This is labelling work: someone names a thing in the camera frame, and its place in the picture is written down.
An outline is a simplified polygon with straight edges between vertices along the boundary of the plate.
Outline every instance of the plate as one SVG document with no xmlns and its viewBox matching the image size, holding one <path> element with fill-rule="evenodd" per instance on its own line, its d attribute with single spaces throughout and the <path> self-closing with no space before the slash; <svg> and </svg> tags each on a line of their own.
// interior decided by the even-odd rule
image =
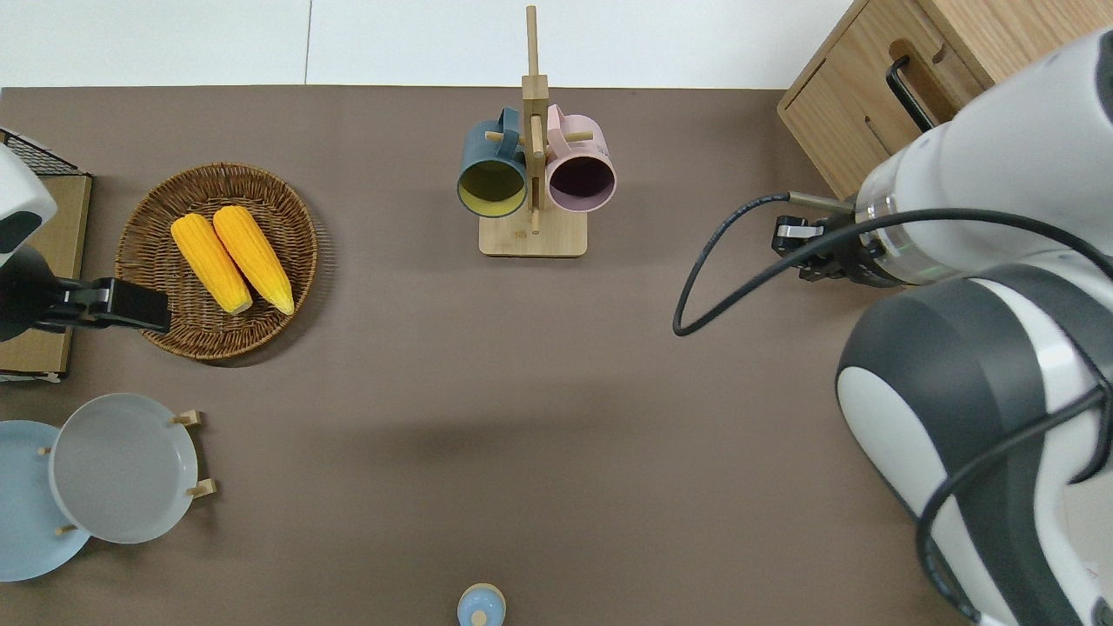
<svg viewBox="0 0 1113 626">
<path fill-rule="evenodd" d="M 174 412 L 134 393 L 85 403 L 50 454 L 50 488 L 69 520 L 98 539 L 141 544 L 186 515 L 197 452 Z"/>
<path fill-rule="evenodd" d="M 89 540 L 81 529 L 59 537 L 69 520 L 50 492 L 50 459 L 39 454 L 58 429 L 24 420 L 0 421 L 0 583 L 53 571 Z"/>
</svg>

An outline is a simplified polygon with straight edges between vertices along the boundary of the mug rack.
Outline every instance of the mug rack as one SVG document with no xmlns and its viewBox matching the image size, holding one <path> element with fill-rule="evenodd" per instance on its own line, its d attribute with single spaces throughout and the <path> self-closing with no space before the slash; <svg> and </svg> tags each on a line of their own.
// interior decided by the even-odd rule
<svg viewBox="0 0 1113 626">
<path fill-rule="evenodd" d="M 538 10 L 532 4 L 525 8 L 525 29 L 530 67 L 530 74 L 522 77 L 525 206 L 505 217 L 480 217 L 480 252 L 487 256 L 582 256 L 588 252 L 588 215 L 554 206 L 544 192 L 549 77 L 539 71 Z M 502 139 L 494 133 L 486 138 Z"/>
</svg>

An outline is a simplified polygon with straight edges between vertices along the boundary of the mug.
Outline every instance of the mug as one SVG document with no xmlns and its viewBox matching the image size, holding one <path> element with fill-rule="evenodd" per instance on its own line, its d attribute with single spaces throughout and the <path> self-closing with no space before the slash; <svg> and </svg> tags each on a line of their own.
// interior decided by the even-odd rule
<svg viewBox="0 0 1113 626">
<path fill-rule="evenodd" d="M 467 131 L 456 179 L 460 202 L 480 217 L 504 217 L 525 204 L 525 157 L 518 145 L 521 114 L 504 107 L 498 120 L 481 121 Z M 490 131 L 502 139 L 491 141 Z"/>
<path fill-rule="evenodd" d="M 591 139 L 569 141 L 565 135 L 590 131 Z M 545 165 L 549 199 L 563 209 L 577 213 L 595 211 L 614 195 L 614 167 L 607 151 L 603 131 L 584 115 L 564 115 L 560 107 L 549 107 L 546 128 L 552 154 Z"/>
</svg>

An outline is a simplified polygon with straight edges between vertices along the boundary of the wire basket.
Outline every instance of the wire basket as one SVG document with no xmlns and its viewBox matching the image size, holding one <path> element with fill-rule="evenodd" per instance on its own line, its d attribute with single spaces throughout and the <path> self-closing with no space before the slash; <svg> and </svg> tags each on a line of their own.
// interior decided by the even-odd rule
<svg viewBox="0 0 1113 626">
<path fill-rule="evenodd" d="M 8 146 L 37 176 L 88 176 L 72 163 L 11 130 L 0 128 L 0 144 Z"/>
</svg>

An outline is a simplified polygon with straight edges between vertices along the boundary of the black cable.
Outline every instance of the black cable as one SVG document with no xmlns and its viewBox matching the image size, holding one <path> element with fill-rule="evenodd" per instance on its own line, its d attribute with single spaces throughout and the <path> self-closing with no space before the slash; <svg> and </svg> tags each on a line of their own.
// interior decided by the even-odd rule
<svg viewBox="0 0 1113 626">
<path fill-rule="evenodd" d="M 1110 262 L 1105 255 L 1102 254 L 1100 250 L 1091 245 L 1085 239 L 1073 235 L 1057 226 L 1052 226 L 1046 222 L 1041 222 L 1038 219 L 1033 219 L 1032 217 L 1025 217 L 1023 215 L 1013 215 L 1011 213 L 1004 213 L 1001 211 L 988 211 L 984 208 L 925 208 L 919 211 L 909 211 L 907 213 L 897 213 L 895 215 L 886 215 L 884 217 L 875 217 L 874 219 L 867 219 L 865 222 L 859 222 L 849 226 L 839 228 L 838 231 L 833 231 L 829 234 L 824 234 L 820 237 L 804 244 L 799 248 L 795 250 L 790 254 L 781 257 L 780 261 L 766 267 L 760 274 L 754 276 L 746 282 L 742 286 L 735 290 L 733 293 L 725 297 L 719 304 L 711 307 L 710 311 L 705 313 L 701 317 L 692 322 L 691 324 L 684 326 L 680 323 L 683 316 L 684 305 L 688 303 L 688 293 L 691 291 L 691 286 L 696 283 L 696 277 L 699 274 L 700 267 L 703 265 L 703 261 L 707 260 L 708 253 L 715 247 L 715 244 L 722 236 L 722 232 L 726 231 L 738 217 L 745 215 L 750 209 L 766 204 L 767 202 L 774 202 L 779 199 L 787 199 L 787 195 L 776 195 L 776 196 L 765 196 L 756 200 L 750 202 L 743 207 L 735 212 L 733 215 L 727 218 L 719 228 L 708 241 L 707 245 L 703 246 L 703 252 L 700 253 L 699 258 L 696 260 L 696 265 L 692 266 L 691 272 L 688 275 L 688 281 L 684 283 L 683 291 L 680 292 L 680 300 L 677 302 L 677 310 L 672 315 L 672 332 L 678 336 L 689 335 L 703 326 L 709 322 L 721 315 L 727 309 L 735 305 L 736 302 L 742 297 L 749 295 L 750 292 L 757 290 L 761 285 L 769 282 L 770 278 L 780 274 L 785 270 L 795 267 L 804 263 L 808 257 L 815 254 L 821 254 L 828 252 L 830 248 L 850 239 L 857 237 L 870 231 L 877 231 L 879 228 L 887 228 L 889 226 L 896 226 L 899 224 L 907 224 L 910 222 L 939 222 L 939 221 L 958 221 L 958 222 L 986 222 L 989 224 L 1001 224 L 1003 226 L 1012 226 L 1014 228 L 1020 228 L 1022 231 L 1027 231 L 1030 233 L 1035 233 L 1042 235 L 1055 242 L 1063 244 L 1064 246 L 1077 252 L 1082 256 L 1086 257 L 1091 263 L 1101 270 L 1102 274 L 1105 274 L 1111 281 L 1113 281 L 1113 263 Z"/>
<path fill-rule="evenodd" d="M 1087 261 L 1093 263 L 1097 270 L 1102 272 L 1107 278 L 1113 281 L 1113 262 L 1110 261 L 1100 250 L 1094 247 L 1092 244 L 1085 239 L 1073 235 L 1057 226 L 1053 226 L 1045 222 L 1034 219 L 1031 217 L 1025 217 L 1022 215 L 1013 215 L 1009 213 L 1003 213 L 999 211 L 988 211 L 979 208 L 927 208 L 920 211 L 913 211 L 908 213 L 898 213 L 895 215 L 886 215 L 884 217 L 877 217 L 874 219 L 868 219 L 860 222 L 850 226 L 839 228 L 829 234 L 825 234 L 821 237 L 817 237 L 811 242 L 800 246 L 792 253 L 784 256 L 777 263 L 766 267 L 765 271 L 754 276 L 746 282 L 742 286 L 738 287 L 730 295 L 725 297 L 710 311 L 705 313 L 698 320 L 684 326 L 681 324 L 681 319 L 683 316 L 684 305 L 688 303 L 688 295 L 691 292 L 692 285 L 696 283 L 696 277 L 699 275 L 700 268 L 703 266 L 703 262 L 707 261 L 708 254 L 715 244 L 718 243 L 719 238 L 722 236 L 723 232 L 730 227 L 739 217 L 748 213 L 749 211 L 775 200 L 787 200 L 787 195 L 774 195 L 764 196 L 757 198 L 749 204 L 742 206 L 730 217 L 723 222 L 715 234 L 708 241 L 707 245 L 703 246 L 703 251 L 700 253 L 699 257 L 696 260 L 696 264 L 692 266 L 691 272 L 688 275 L 688 281 L 684 283 L 684 288 L 680 293 L 680 299 L 677 302 L 676 312 L 672 315 L 672 332 L 678 336 L 689 335 L 710 323 L 712 320 L 721 315 L 727 309 L 730 309 L 739 300 L 746 297 L 755 290 L 769 282 L 772 277 L 777 276 L 785 270 L 795 267 L 804 263 L 807 258 L 816 254 L 823 254 L 828 252 L 830 248 L 843 244 L 851 237 L 858 237 L 870 231 L 876 231 L 879 228 L 886 228 L 889 226 L 896 226 L 899 224 L 907 224 L 912 222 L 937 222 L 937 221 L 961 221 L 961 222 L 985 222 L 989 224 L 999 224 L 1003 226 L 1012 226 L 1014 228 L 1020 228 L 1027 231 L 1030 233 L 1035 233 L 1042 235 L 1050 239 L 1053 239 L 1074 252 L 1084 256 Z M 924 511 L 916 524 L 916 554 L 920 563 L 920 567 L 927 575 L 928 579 L 935 586 L 936 590 L 947 599 L 959 613 L 962 613 L 966 618 L 974 623 L 981 622 L 981 613 L 967 603 L 964 603 L 957 594 L 951 590 L 951 587 L 943 579 L 943 576 L 935 568 L 935 564 L 928 554 L 928 546 L 932 538 L 932 527 L 935 522 L 935 518 L 938 516 L 939 510 L 943 505 L 955 495 L 961 488 L 965 487 L 966 483 L 973 478 L 977 477 L 982 471 L 988 468 L 992 463 L 998 461 L 1004 457 L 1009 450 L 1015 446 L 1027 441 L 1033 437 L 1037 437 L 1048 430 L 1070 421 L 1083 411 L 1090 410 L 1097 405 L 1103 400 L 1106 402 L 1105 410 L 1103 411 L 1103 420 L 1107 421 L 1111 418 L 1111 409 L 1109 403 L 1113 402 L 1113 390 L 1110 388 L 1110 383 L 1104 380 L 1101 375 L 1099 378 L 1099 385 L 1089 391 L 1086 394 L 1074 400 L 1066 407 L 1055 411 L 1053 413 L 1046 414 L 1027 426 L 1017 429 L 1015 432 L 1008 434 L 1003 440 L 998 441 L 996 444 L 992 446 L 987 450 L 983 451 L 981 454 L 975 457 L 973 460 L 964 464 L 955 473 L 948 477 L 935 492 L 928 499 L 927 505 L 924 507 Z"/>
<path fill-rule="evenodd" d="M 1103 400 L 1106 400 L 1107 391 L 1109 388 L 1105 385 L 1095 387 L 1058 411 L 1046 414 L 1023 428 L 1016 429 L 948 476 L 935 489 L 935 492 L 928 498 L 927 503 L 924 505 L 924 511 L 916 522 L 916 557 L 919 559 L 920 568 L 927 575 L 927 579 L 932 581 L 932 585 L 935 586 L 939 595 L 971 622 L 978 623 L 982 619 L 981 613 L 969 604 L 964 603 L 957 594 L 951 590 L 951 586 L 943 579 L 943 576 L 932 560 L 930 554 L 928 554 L 928 545 L 932 540 L 932 527 L 935 525 L 935 518 L 939 515 L 939 510 L 943 509 L 943 505 L 946 503 L 948 498 L 956 495 L 971 480 L 977 478 L 983 471 L 988 469 L 989 466 L 999 461 L 1014 447 L 1074 419 L 1083 411 L 1093 409 Z"/>
<path fill-rule="evenodd" d="M 688 273 L 688 281 L 684 282 L 684 288 L 680 290 L 680 301 L 677 303 L 677 312 L 672 316 L 672 332 L 677 333 L 680 336 L 683 336 L 686 334 L 699 330 L 699 329 L 693 329 L 691 331 L 681 332 L 686 331 L 686 329 L 680 329 L 680 330 L 677 329 L 678 325 L 680 324 L 680 315 L 683 314 L 684 306 L 688 304 L 688 294 L 691 293 L 692 285 L 696 284 L 696 276 L 699 275 L 700 268 L 703 267 L 703 263 L 707 261 L 707 256 L 711 254 L 711 248 L 715 247 L 715 244 L 719 243 L 719 239 L 722 237 L 722 234 L 727 232 L 727 228 L 730 228 L 731 224 L 738 222 L 739 217 L 746 215 L 747 213 L 754 211 L 755 208 L 764 204 L 769 204 L 771 202 L 788 202 L 788 194 L 772 194 L 768 196 L 761 196 L 759 198 L 754 198 L 750 202 L 746 203 L 745 205 L 738 207 L 738 211 L 731 213 L 730 217 L 723 219 L 722 224 L 719 224 L 719 227 L 715 229 L 715 233 L 711 234 L 711 238 L 708 239 L 707 244 L 703 246 L 702 252 L 700 252 L 699 256 L 696 257 L 696 264 L 692 265 L 692 271 Z"/>
</svg>

